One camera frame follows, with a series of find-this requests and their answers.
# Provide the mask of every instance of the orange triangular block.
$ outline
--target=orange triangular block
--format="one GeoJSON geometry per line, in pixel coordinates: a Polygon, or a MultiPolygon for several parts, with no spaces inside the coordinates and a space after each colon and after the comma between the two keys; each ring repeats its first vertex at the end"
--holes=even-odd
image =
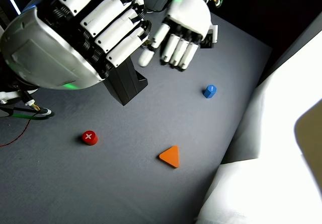
{"type": "Polygon", "coordinates": [[[164,151],[159,155],[159,158],[171,165],[174,168],[178,168],[180,166],[179,163],[179,147],[173,146],[170,149],[164,151]]]}

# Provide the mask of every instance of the green light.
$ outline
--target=green light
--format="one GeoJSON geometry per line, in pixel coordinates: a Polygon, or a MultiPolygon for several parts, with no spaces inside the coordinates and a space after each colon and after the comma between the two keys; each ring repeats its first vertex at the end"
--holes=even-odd
{"type": "Polygon", "coordinates": [[[63,86],[66,87],[69,90],[78,90],[78,87],[72,85],[71,83],[65,84],[63,86]]]}
{"type": "Polygon", "coordinates": [[[182,0],[173,0],[173,1],[176,2],[176,3],[182,2],[182,0]]]}

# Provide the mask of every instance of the gray table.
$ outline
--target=gray table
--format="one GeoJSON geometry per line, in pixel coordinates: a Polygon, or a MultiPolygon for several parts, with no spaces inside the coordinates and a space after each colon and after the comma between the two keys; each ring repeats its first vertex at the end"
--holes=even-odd
{"type": "MultiPolygon", "coordinates": [[[[163,14],[147,18],[155,32],[163,14]]],[[[0,148],[0,223],[192,223],[271,50],[212,21],[219,25],[213,49],[199,50],[185,72],[157,57],[136,67],[149,85],[124,107],[104,84],[35,93],[56,116],[31,122],[0,148]],[[208,84],[218,88],[212,99],[202,95],[208,84]],[[95,146],[78,140],[89,129],[99,136],[95,146]],[[156,158],[173,145],[181,158],[175,170],[156,158]]],[[[26,124],[0,121],[2,143],[26,124]]]]}

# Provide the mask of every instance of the blue block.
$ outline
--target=blue block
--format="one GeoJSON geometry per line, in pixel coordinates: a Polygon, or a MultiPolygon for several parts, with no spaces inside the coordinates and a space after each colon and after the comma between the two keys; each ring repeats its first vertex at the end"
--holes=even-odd
{"type": "Polygon", "coordinates": [[[217,88],[214,85],[207,86],[207,89],[203,93],[206,98],[212,98],[215,95],[217,88]]]}

